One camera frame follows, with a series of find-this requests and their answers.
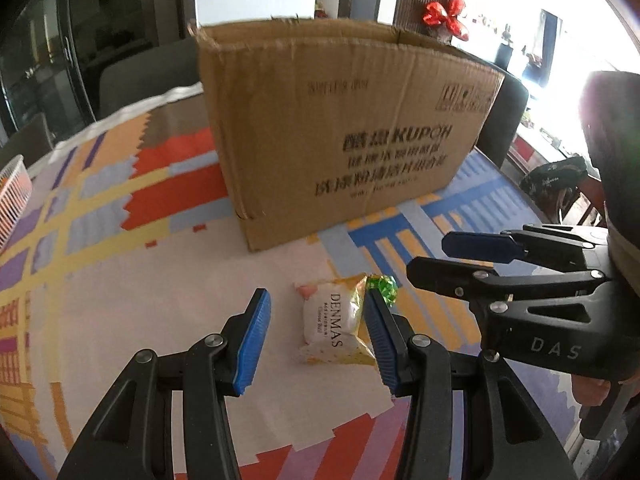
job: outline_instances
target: basket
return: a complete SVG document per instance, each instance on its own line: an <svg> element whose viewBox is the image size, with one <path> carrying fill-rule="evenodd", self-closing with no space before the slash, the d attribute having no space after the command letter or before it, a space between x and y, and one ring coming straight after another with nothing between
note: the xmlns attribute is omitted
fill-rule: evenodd
<svg viewBox="0 0 640 480"><path fill-rule="evenodd" d="M0 171L0 251L9 241L27 207L33 184L24 167L24 157L16 155Z"/></svg>

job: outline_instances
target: green candy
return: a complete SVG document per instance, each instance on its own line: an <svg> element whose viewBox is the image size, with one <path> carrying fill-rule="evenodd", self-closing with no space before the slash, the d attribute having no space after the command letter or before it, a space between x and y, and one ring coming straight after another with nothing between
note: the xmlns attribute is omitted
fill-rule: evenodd
<svg viewBox="0 0 640 480"><path fill-rule="evenodd" d="M367 290L376 288L385 298L386 306L392 306L398 297L398 284L393 276L372 275L367 277Z"/></svg>

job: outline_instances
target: colorful tablecloth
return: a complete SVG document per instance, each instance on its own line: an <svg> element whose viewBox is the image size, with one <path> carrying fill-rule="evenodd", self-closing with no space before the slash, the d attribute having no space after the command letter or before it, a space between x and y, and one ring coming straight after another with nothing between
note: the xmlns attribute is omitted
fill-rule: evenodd
<svg viewBox="0 0 640 480"><path fill-rule="evenodd" d="M227 197L203 96L162 103L59 147L0 255L0 421L15 447L39 478L55 478L137 350L187 349L219 331L263 286L273 313L254 384L227 403L243 479L393 478L407 400L392 400L373 367L302 363L302 300L294 283L392 274L398 308L416 332L478 352L466 304L414 289L404 266L418 255L443 257L440 239L450 230L498 232L537 222L535 213L473 152L441 192L251 254ZM567 379L515 368L564 440L577 420ZM180 395L174 397L181 478L182 413ZM462 398L455 402L452 478L460 476L462 454Z"/></svg>

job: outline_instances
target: brown cardboard box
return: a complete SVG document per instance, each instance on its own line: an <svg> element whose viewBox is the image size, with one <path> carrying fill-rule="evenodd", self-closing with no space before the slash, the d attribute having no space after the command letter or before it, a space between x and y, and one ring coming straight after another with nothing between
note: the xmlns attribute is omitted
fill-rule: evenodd
<svg viewBox="0 0 640 480"><path fill-rule="evenodd" d="M453 47L378 23L229 23L196 39L252 250L446 186L502 83Z"/></svg>

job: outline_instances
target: foil balloon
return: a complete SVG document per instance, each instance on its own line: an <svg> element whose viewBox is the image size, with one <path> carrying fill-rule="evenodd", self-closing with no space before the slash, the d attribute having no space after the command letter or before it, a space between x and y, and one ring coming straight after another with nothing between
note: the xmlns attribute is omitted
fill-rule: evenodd
<svg viewBox="0 0 640 480"><path fill-rule="evenodd" d="M433 1L424 6L422 20L428 27L438 27L444 23L447 30L456 38L469 41L469 31L458 19L463 10L465 10L464 0L449 0L447 9L441 3Z"/></svg>

